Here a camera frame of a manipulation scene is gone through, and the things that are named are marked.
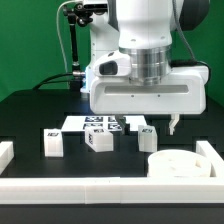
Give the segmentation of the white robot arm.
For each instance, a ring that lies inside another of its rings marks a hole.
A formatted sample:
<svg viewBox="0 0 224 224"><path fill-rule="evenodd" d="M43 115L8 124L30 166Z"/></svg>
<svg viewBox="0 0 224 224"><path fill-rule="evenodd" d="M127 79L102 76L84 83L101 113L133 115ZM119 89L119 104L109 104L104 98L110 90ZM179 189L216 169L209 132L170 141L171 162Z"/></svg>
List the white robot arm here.
<svg viewBox="0 0 224 224"><path fill-rule="evenodd" d="M210 0L84 0L83 6L92 19L93 113L169 115L173 132L180 115L205 110L210 69L194 56L173 61L171 33L196 28Z"/></svg>

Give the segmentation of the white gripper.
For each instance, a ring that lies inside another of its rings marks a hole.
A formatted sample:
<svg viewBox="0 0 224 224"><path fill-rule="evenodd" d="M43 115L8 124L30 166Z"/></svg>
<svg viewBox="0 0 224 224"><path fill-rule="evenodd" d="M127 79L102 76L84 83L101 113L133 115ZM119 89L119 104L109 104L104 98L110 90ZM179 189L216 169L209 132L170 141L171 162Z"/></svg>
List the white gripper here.
<svg viewBox="0 0 224 224"><path fill-rule="evenodd" d="M172 114L169 134L179 122L178 114L201 114L206 107L205 84L209 69L205 65L173 67L154 84L133 84L131 57L119 51L108 53L94 64L90 108L95 114L115 114L123 135L130 124L117 114Z"/></svg>

